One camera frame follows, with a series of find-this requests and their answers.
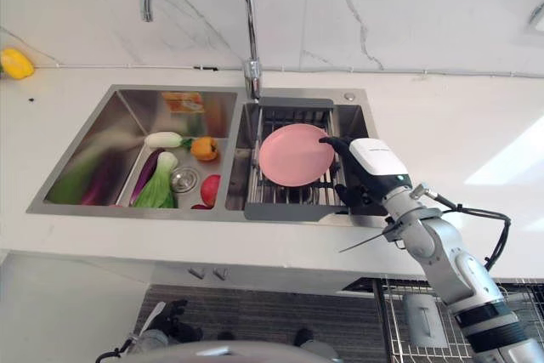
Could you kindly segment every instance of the yellow bell pepper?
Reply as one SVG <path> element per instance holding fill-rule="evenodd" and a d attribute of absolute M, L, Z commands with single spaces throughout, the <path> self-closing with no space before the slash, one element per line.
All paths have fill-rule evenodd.
<path fill-rule="evenodd" d="M 34 65 L 15 48 L 5 48 L 0 53 L 0 64 L 6 73 L 16 79 L 21 80 L 31 76 L 34 73 Z"/>
<path fill-rule="evenodd" d="M 190 153 L 199 161 L 209 162 L 218 157 L 218 145 L 211 136 L 203 136 L 193 140 Z"/>

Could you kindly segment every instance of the black cable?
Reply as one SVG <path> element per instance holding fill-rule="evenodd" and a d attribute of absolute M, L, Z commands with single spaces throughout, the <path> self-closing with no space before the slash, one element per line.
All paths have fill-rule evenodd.
<path fill-rule="evenodd" d="M 103 354 L 101 354 L 99 357 L 96 358 L 96 361 L 94 363 L 101 363 L 101 361 L 103 359 L 107 359 L 109 357 L 117 357 L 117 358 L 120 358 L 121 357 L 121 353 L 124 353 L 125 350 L 127 350 L 128 346 L 130 346 L 132 344 L 132 339 L 127 339 L 125 340 L 125 343 L 122 344 L 121 348 L 115 348 L 113 349 L 112 352 L 105 352 Z"/>
<path fill-rule="evenodd" d="M 512 224 L 512 220 L 507 215 L 499 212 L 492 212 L 490 210 L 483 210 L 481 208 L 463 207 L 462 204 L 456 205 L 452 201 L 449 201 L 441 195 L 438 195 L 435 200 L 450 208 L 450 210 L 446 210 L 444 213 L 463 213 L 474 217 L 492 218 L 494 220 L 502 220 L 504 222 L 501 235 L 499 236 L 499 240 L 497 241 L 493 252 L 489 257 L 484 258 L 484 267 L 489 271 L 493 267 L 493 265 L 495 265 L 497 259 L 499 259 L 502 252 L 504 251 L 504 247 L 507 245 L 508 233 L 510 232 L 510 225 Z"/>
<path fill-rule="evenodd" d="M 340 250 L 339 252 L 345 252 L 345 251 L 348 251 L 348 250 L 353 250 L 354 248 L 356 248 L 358 246 L 362 246 L 363 244 L 367 243 L 368 241 L 376 240 L 378 237 L 381 237 L 382 235 L 383 235 L 383 233 L 380 233 L 378 235 L 374 235 L 373 237 L 369 238 L 368 240 L 358 242 L 357 244 L 354 244 L 353 246 L 348 247 L 348 248 L 344 248 L 343 250 Z"/>

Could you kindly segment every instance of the metal basket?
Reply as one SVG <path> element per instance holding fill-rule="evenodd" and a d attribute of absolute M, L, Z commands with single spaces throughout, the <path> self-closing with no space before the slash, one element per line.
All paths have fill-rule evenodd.
<path fill-rule="evenodd" d="M 294 123 L 307 123 L 323 129 L 329 135 L 337 135 L 332 117 L 333 104 L 328 100 L 307 100 L 300 106 L 282 106 L 274 99 L 259 101 L 258 122 L 252 165 L 246 199 L 248 218 L 272 219 L 279 213 L 290 219 L 319 220 L 328 213 L 345 210 L 334 186 L 345 184 L 343 166 L 335 154 L 327 171 L 310 184 L 301 187 L 280 186 L 264 176 L 258 165 L 258 155 L 263 141 L 275 130 Z"/>
<path fill-rule="evenodd" d="M 544 346 L 544 283 L 535 280 L 516 280 L 497 283 L 508 306 L 518 315 L 529 337 Z M 381 311 L 383 335 L 388 361 L 394 363 L 471 362 L 473 351 L 456 321 L 426 281 L 375 280 L 374 293 Z M 402 307 L 402 296 L 426 293 L 435 298 L 447 348 L 413 346 Z"/>

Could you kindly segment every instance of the sink rim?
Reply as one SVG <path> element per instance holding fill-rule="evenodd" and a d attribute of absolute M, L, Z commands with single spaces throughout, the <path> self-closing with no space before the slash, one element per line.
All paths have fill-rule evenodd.
<path fill-rule="evenodd" d="M 234 112 L 230 123 L 228 142 L 224 152 L 224 160 L 221 165 L 222 182 L 219 187 L 216 206 L 213 209 L 202 210 L 184 210 L 184 209 L 157 209 L 157 208 L 135 208 L 135 207 L 107 207 L 107 206 L 84 206 L 70 204 L 47 203 L 44 201 L 47 193 L 51 189 L 54 181 L 60 176 L 77 147 L 81 144 L 83 137 L 92 127 L 95 120 L 114 93 L 123 89 L 144 90 L 144 91 L 193 91 L 202 93 L 233 93 L 236 94 Z M 269 97 L 291 97 L 291 98 L 327 98 L 332 99 L 335 105 L 359 105 L 363 111 L 365 124 L 369 136 L 376 138 L 377 133 L 371 116 L 370 105 L 366 97 L 366 91 L 363 88 L 348 90 L 355 95 L 354 100 L 344 98 L 346 89 L 333 90 L 331 88 L 263 88 L 263 96 Z M 42 187 L 35 194 L 31 204 L 26 209 L 27 213 L 54 214 L 61 216 L 83 216 L 83 217 L 113 217 L 113 218 L 143 218 L 143 219 L 177 219 L 187 221 L 203 222 L 244 222 L 244 223 L 270 223 L 268 221 L 248 220 L 244 217 L 242 210 L 229 210 L 225 203 L 228 194 L 229 181 L 234 161 L 236 139 L 239 127 L 241 125 L 242 110 L 245 104 L 257 102 L 247 97 L 243 87 L 203 87 L 188 85 L 143 85 L 143 84 L 113 84 L 106 91 L 100 102 L 93 109 L 91 115 L 83 123 L 81 129 L 77 132 L 66 151 L 57 161 L 53 170 L 46 178 Z M 300 221 L 275 221 L 281 224 L 340 224 L 340 225 L 364 225 L 364 226 L 383 226 L 383 218 L 377 216 L 351 216 L 351 215 L 332 215 L 325 217 L 317 223 Z"/>

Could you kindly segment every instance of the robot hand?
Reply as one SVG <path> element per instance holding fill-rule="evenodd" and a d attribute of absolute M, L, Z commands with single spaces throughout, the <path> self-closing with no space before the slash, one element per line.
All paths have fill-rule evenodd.
<path fill-rule="evenodd" d="M 391 191 L 403 186 L 411 189 L 405 165 L 381 140 L 326 137 L 320 142 L 332 146 L 342 157 L 346 174 L 352 173 L 360 181 L 355 187 L 335 186 L 346 206 L 368 205 L 372 201 L 382 205 Z"/>

